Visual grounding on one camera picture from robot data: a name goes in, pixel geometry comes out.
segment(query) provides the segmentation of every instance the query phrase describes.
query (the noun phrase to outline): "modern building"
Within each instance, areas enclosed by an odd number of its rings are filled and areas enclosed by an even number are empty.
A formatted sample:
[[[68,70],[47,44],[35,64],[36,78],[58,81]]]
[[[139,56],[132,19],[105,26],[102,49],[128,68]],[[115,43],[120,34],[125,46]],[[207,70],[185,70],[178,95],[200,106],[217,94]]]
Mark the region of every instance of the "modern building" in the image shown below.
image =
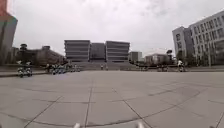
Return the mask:
[[[147,66],[157,66],[161,64],[169,64],[169,56],[167,54],[152,54],[145,57]]]
[[[195,57],[203,60],[210,56],[211,63],[217,63],[216,56],[223,54],[219,52],[222,47],[218,48],[218,46],[224,45],[224,11],[198,21],[190,25],[190,28],[195,42]]]
[[[142,61],[142,52],[132,51],[129,53],[129,61]]]
[[[90,57],[89,40],[65,40],[66,59],[71,62],[88,62]]]
[[[5,64],[12,49],[17,19],[7,13],[7,1],[0,2],[0,65]]]
[[[173,31],[176,53],[179,50],[186,50],[187,53],[191,53],[191,48],[189,50],[185,45],[187,44],[186,46],[191,47],[191,45],[188,44],[192,42],[193,53],[197,62],[207,60],[210,61],[211,64],[218,64],[223,60],[224,11],[191,24],[187,28],[187,31],[189,31],[188,29],[190,29],[191,32],[187,34],[183,34],[182,31],[186,30],[186,28],[183,27]]]
[[[106,41],[106,59],[108,62],[127,62],[130,43]]]
[[[90,45],[90,61],[106,60],[106,49],[104,43],[92,43]]]
[[[190,28],[179,27],[173,30],[173,40],[177,56],[186,58],[194,54],[194,41],[191,38]]]

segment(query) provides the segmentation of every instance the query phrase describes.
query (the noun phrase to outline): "gray building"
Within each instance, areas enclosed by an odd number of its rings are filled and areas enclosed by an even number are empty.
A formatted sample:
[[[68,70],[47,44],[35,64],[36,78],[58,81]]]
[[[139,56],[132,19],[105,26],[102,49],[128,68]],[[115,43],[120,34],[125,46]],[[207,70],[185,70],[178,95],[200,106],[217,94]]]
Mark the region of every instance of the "gray building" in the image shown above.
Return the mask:
[[[212,64],[217,63],[217,56],[223,54],[224,45],[224,11],[216,13],[190,25],[194,40],[195,57],[198,60],[211,56]]]
[[[0,65],[5,64],[11,55],[17,22],[18,20],[9,14],[0,16]]]
[[[194,40],[191,38],[191,29],[179,27],[173,30],[173,40],[176,55],[186,58],[194,55]]]
[[[132,51],[129,53],[130,61],[142,61],[142,52]]]
[[[65,40],[66,59],[72,62],[88,62],[90,56],[89,40]]]
[[[130,43],[106,41],[106,59],[108,62],[127,62]]]
[[[92,43],[90,45],[90,60],[91,61],[106,60],[106,49],[104,43]]]

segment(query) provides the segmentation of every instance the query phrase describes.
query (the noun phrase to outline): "distant building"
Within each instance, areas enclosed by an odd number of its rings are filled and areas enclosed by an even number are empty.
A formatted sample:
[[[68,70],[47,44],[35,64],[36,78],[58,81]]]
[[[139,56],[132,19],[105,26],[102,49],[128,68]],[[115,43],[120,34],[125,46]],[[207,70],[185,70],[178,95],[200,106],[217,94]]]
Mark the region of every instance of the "distant building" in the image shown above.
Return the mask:
[[[142,61],[142,52],[132,51],[129,53],[130,61]]]
[[[127,62],[130,43],[107,41],[106,59],[109,62]]]
[[[0,12],[0,65],[5,64],[12,49],[17,19],[10,14]]]
[[[147,66],[156,66],[156,65],[162,65],[162,64],[168,64],[169,63],[169,57],[167,54],[152,54],[145,57],[145,62]]]
[[[190,28],[180,27],[173,30],[173,40],[177,56],[187,58],[189,55],[194,55],[194,41],[191,35]]]
[[[104,43],[92,43],[90,45],[90,61],[106,60],[106,49]]]
[[[90,57],[89,40],[65,40],[67,60],[72,62],[88,62]]]

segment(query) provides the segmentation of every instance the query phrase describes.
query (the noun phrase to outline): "sky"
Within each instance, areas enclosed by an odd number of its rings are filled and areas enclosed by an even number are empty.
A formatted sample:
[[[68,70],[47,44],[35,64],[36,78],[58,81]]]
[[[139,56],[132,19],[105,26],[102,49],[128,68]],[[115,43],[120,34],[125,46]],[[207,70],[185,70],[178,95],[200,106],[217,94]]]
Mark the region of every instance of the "sky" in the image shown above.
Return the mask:
[[[64,55],[64,40],[113,40],[149,55],[173,50],[172,30],[223,5],[224,0],[8,0],[8,11],[18,19],[16,47],[50,45]]]

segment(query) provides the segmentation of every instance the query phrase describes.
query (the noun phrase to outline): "paved ground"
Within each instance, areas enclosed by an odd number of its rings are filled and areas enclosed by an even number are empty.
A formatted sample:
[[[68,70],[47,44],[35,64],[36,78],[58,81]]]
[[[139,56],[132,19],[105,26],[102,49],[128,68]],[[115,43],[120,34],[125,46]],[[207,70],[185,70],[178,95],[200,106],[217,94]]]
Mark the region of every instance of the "paved ground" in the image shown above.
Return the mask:
[[[224,73],[93,71],[0,79],[3,128],[224,127]]]

